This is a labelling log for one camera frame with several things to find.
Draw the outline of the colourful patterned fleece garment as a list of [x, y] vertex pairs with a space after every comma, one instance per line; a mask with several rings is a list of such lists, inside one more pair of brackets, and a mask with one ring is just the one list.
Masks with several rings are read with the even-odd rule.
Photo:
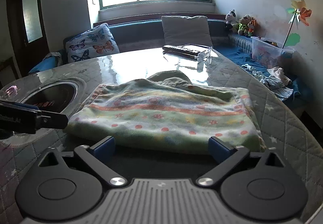
[[248, 89], [193, 84], [180, 71], [100, 84], [69, 119], [65, 132], [191, 154], [206, 154], [211, 137], [251, 151], [265, 149]]

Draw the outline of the dark storage bag with zipper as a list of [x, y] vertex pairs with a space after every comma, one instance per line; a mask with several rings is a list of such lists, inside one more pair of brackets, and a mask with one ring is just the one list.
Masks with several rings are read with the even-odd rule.
[[15, 102], [35, 105], [42, 111], [71, 116], [85, 96], [86, 82], [77, 77], [48, 80], [44, 83], [19, 79]]

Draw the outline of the pile of clothes on sofa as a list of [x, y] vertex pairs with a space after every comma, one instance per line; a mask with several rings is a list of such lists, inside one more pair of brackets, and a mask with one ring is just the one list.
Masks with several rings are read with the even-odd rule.
[[274, 67], [267, 69], [269, 76], [266, 76], [262, 71], [257, 71], [254, 66], [249, 64], [244, 64], [241, 67], [245, 71], [251, 73], [281, 101], [286, 101], [293, 95], [294, 90], [289, 88], [289, 86], [292, 84], [292, 80], [285, 75], [283, 68]]

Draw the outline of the clear eyeglasses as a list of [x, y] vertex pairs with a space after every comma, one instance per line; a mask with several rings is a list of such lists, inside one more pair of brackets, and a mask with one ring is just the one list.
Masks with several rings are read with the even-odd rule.
[[201, 51], [198, 54], [198, 64], [197, 64], [197, 72], [201, 73], [206, 65], [211, 61], [211, 53], [213, 52], [213, 47], [209, 47], [205, 51]]

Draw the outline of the dark wooden door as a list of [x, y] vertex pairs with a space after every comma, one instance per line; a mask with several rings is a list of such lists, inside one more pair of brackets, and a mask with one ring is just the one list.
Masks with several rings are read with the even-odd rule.
[[6, 0], [6, 6], [16, 63], [25, 77], [49, 53], [41, 0]]

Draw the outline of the black remote control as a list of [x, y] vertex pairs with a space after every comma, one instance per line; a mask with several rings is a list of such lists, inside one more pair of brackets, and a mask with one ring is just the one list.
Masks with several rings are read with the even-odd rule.
[[194, 50], [194, 49], [188, 49], [185, 47], [178, 47], [173, 45], [164, 45], [162, 47], [163, 51], [165, 53], [177, 53], [181, 55], [186, 55], [190, 57], [198, 57], [201, 51]]

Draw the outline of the butterfly print pillow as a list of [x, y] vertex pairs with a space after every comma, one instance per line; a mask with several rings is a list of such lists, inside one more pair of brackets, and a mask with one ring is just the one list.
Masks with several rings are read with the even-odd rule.
[[69, 63], [120, 53], [106, 23], [73, 37], [66, 42], [65, 48]]

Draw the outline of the clear plastic storage box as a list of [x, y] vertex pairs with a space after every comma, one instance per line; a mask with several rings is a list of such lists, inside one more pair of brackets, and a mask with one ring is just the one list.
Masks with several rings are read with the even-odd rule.
[[267, 68], [281, 67], [288, 69], [293, 62], [295, 49], [282, 48], [282, 44], [269, 38], [251, 37], [252, 59]]

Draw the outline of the blue corner sofa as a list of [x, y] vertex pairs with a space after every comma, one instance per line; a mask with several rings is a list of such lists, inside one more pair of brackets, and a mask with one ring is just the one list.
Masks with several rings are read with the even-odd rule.
[[296, 75], [287, 72], [284, 60], [291, 60], [293, 50], [278, 50], [264, 64], [254, 57], [253, 39], [233, 35], [223, 21], [197, 17], [162, 17], [109, 26], [97, 25], [67, 37], [64, 48], [47, 54], [29, 73], [52, 69], [90, 58], [129, 51], [159, 48], [164, 45], [187, 48], [190, 45], [213, 48], [246, 72], [253, 74], [291, 110], [306, 107], [313, 99], [312, 90]]

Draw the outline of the grey square cushion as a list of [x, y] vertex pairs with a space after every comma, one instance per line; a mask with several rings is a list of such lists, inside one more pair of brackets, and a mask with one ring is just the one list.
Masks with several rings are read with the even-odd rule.
[[163, 16], [161, 21], [166, 45], [212, 46], [208, 18], [205, 16]]

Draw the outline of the green orange plush toys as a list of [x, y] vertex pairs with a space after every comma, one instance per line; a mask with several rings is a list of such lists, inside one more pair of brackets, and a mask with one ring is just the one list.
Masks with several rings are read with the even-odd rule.
[[250, 15], [245, 15], [238, 21], [238, 35], [251, 37], [254, 35], [257, 21]]

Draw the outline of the black white plush cow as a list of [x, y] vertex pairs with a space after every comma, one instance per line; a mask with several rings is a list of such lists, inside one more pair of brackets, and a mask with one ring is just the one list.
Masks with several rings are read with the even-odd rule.
[[237, 22], [237, 16], [235, 10], [229, 11], [225, 16], [225, 30], [227, 32], [238, 33], [239, 24]]

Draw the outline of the paper pinwheel flower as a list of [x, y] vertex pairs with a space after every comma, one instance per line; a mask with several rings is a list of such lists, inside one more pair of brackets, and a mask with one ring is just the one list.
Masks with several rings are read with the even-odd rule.
[[282, 48], [295, 46], [301, 41], [301, 36], [298, 33], [292, 33], [292, 29], [294, 26], [298, 28], [299, 23], [308, 27], [308, 18], [310, 18], [312, 14], [312, 10], [307, 7], [305, 0], [291, 0], [291, 7], [286, 11], [288, 14], [291, 14], [292, 17], [288, 22], [289, 28]]

